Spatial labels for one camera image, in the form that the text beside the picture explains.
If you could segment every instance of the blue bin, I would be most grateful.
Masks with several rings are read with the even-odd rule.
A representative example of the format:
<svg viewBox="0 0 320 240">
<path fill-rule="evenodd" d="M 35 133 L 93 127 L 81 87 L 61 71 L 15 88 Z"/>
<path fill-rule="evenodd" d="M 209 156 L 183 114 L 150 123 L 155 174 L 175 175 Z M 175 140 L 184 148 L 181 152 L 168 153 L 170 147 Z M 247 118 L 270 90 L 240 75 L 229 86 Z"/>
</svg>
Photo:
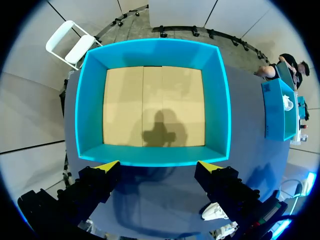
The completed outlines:
<svg viewBox="0 0 320 240">
<path fill-rule="evenodd" d="M 172 66 L 202 71 L 205 146 L 138 147 L 103 144 L 103 100 L 108 69 Z M 231 106 L 225 66 L 218 47 L 180 39 L 139 39 L 87 52 L 75 102 L 75 139 L 84 160 L 141 167 L 171 167 L 227 160 Z"/>
<path fill-rule="evenodd" d="M 280 78 L 262 83 L 265 109 L 265 138 L 287 141 L 297 134 L 297 107 L 294 91 Z M 283 95 L 293 102 L 293 108 L 285 111 Z"/>
<path fill-rule="evenodd" d="M 301 119 L 306 117 L 306 107 L 305 107 L 305 98 L 303 96 L 298 96 L 298 112 Z"/>
</svg>

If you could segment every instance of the black shirt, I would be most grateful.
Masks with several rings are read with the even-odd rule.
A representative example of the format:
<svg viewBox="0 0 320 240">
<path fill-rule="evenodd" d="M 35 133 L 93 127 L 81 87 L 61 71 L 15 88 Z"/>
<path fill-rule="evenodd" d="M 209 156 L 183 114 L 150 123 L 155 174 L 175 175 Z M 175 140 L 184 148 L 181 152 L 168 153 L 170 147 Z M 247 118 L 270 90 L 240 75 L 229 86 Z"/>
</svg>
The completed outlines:
<svg viewBox="0 0 320 240">
<path fill-rule="evenodd" d="M 296 83 L 296 88 L 298 89 L 298 88 L 300 87 L 301 83 L 302 83 L 302 75 L 301 75 L 300 72 L 298 72 L 298 64 L 297 64 L 295 58 L 294 58 L 292 55 L 288 54 L 288 53 L 283 53 L 283 54 L 281 54 L 280 56 L 281 56 L 281 57 L 284 57 L 284 59 L 286 60 L 286 62 L 287 62 L 290 66 L 292 66 L 292 67 L 295 68 L 295 70 L 296 70 L 296 74 L 295 74 L 295 75 L 296 75 L 296 76 L 298 77 L 298 79 L 299 79 L 299 82 Z M 292 79 L 294 79 L 294 73 L 291 71 L 291 69 L 289 69 L 289 72 L 290 72 L 290 74 L 291 74 Z"/>
</svg>

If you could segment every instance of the white wall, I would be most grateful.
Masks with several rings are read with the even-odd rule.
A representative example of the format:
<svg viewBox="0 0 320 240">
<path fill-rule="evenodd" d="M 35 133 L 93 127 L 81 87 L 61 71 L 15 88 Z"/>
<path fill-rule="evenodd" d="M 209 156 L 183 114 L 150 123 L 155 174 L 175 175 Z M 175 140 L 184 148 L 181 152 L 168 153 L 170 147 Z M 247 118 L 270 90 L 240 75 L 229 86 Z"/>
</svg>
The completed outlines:
<svg viewBox="0 0 320 240">
<path fill-rule="evenodd" d="M 129 10 L 135 10 L 137 8 L 140 8 L 142 6 L 149 4 L 149 0 L 118 0 L 118 1 L 123 14 L 126 14 L 127 12 L 129 12 Z"/>
<path fill-rule="evenodd" d="M 66 20 L 74 21 L 92 36 L 97 35 L 115 18 L 122 15 L 117 0 L 50 0 L 49 2 Z"/>
<path fill-rule="evenodd" d="M 0 78 L 0 153 L 64 140 L 59 91 L 6 72 Z"/>
<path fill-rule="evenodd" d="M 48 53 L 45 46 L 63 22 L 47 2 L 41 4 L 22 28 L 3 71 L 60 90 L 71 68 Z M 70 31 L 57 53 L 64 57 L 78 40 L 79 36 Z"/>
<path fill-rule="evenodd" d="M 151 27 L 203 27 L 216 0 L 149 0 Z"/>
<path fill-rule="evenodd" d="M 271 63 L 277 63 L 280 54 L 288 53 L 298 63 L 304 60 L 310 68 L 313 66 L 299 34 L 275 7 L 271 7 L 242 39 L 263 52 Z"/>
<path fill-rule="evenodd" d="M 270 6 L 267 0 L 218 0 L 205 28 L 242 38 Z"/>
<path fill-rule="evenodd" d="M 1 175 L 13 202 L 61 181 L 65 156 L 64 142 L 0 155 Z"/>
</svg>

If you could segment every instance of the cardboard panel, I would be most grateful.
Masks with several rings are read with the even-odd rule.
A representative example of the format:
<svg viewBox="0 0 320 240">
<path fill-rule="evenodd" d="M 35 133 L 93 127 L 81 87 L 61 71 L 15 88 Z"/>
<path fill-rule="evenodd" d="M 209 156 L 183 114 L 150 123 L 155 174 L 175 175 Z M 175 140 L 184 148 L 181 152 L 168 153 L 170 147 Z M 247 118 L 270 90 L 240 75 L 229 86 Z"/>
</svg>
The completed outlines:
<svg viewBox="0 0 320 240">
<path fill-rule="evenodd" d="M 142 146 L 143 67 L 109 69 L 103 101 L 103 143 Z"/>
<path fill-rule="evenodd" d="M 201 71 L 164 66 L 162 87 L 168 146 L 205 145 L 205 105 Z"/>
<path fill-rule="evenodd" d="M 165 145 L 162 67 L 143 68 L 142 138 L 143 146 Z"/>
</svg>

